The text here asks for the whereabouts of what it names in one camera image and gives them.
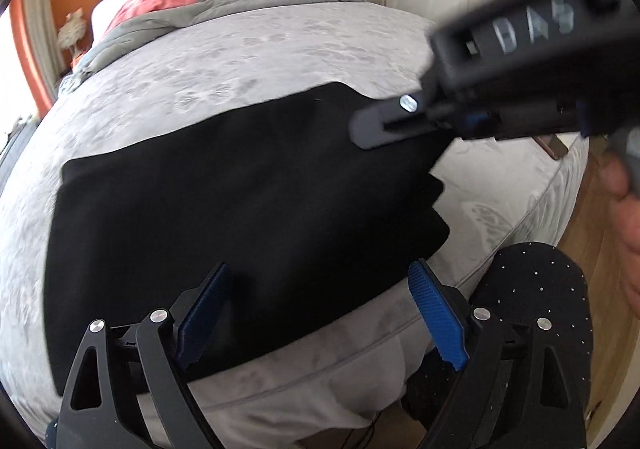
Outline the right hand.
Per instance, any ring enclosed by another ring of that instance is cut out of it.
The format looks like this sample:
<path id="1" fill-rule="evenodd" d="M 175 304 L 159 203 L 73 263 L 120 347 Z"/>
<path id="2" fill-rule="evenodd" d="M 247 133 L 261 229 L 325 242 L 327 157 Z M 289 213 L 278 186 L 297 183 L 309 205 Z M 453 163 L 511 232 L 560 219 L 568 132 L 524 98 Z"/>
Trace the right hand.
<path id="1" fill-rule="evenodd" d="M 601 165 L 601 179 L 608 196 L 612 226 L 616 234 L 623 289 L 636 317 L 640 313 L 640 212 L 639 199 L 630 189 L 626 167 L 614 153 L 607 153 Z"/>

